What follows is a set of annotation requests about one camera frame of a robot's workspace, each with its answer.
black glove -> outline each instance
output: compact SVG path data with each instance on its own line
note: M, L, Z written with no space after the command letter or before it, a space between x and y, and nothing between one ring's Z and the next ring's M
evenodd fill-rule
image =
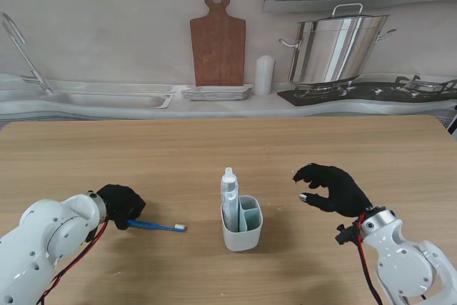
M301 200L325 212L337 212L345 217L358 217L362 212L371 208L371 202L356 182L344 170L334 166L309 164L296 172L295 182L309 182L310 189L328 188L328 198L318 194L302 193Z
M121 185L106 185L97 194L105 201L108 219L114 221L117 229L129 227L127 219L136 219L146 203L133 189Z

gas stove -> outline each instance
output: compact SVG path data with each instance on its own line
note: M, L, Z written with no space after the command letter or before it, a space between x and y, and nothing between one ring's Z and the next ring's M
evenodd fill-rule
M456 100L457 78L413 74L362 74L345 81L297 86L278 95L294 106L338 100L423 103Z

cooking pot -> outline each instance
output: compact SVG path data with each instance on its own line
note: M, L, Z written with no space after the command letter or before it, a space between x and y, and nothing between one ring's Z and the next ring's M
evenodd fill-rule
M357 14L336 16L343 6L358 6ZM363 5L340 4L331 16L318 21L298 23L297 40L293 48L288 82L296 85L320 84L351 79L361 73L376 42L392 35L389 30L381 35L388 18L362 14Z

wooden cutting board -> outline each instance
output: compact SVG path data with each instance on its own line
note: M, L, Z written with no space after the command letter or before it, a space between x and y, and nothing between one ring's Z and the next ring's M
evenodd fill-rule
M230 0L205 0L209 13L191 20L197 86L241 86L246 21L226 13Z

white wall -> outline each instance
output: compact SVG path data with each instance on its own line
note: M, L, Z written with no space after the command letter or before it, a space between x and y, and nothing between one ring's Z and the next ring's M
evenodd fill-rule
M228 12L246 20L245 80L255 60L277 60L275 81L287 80L296 22L327 14L264 14L263 0L231 0ZM27 51L49 79L125 83L194 83L189 20L207 12L203 0L0 0L29 40ZM457 74L457 2L412 4L391 13L367 72ZM0 72L27 74L0 32Z

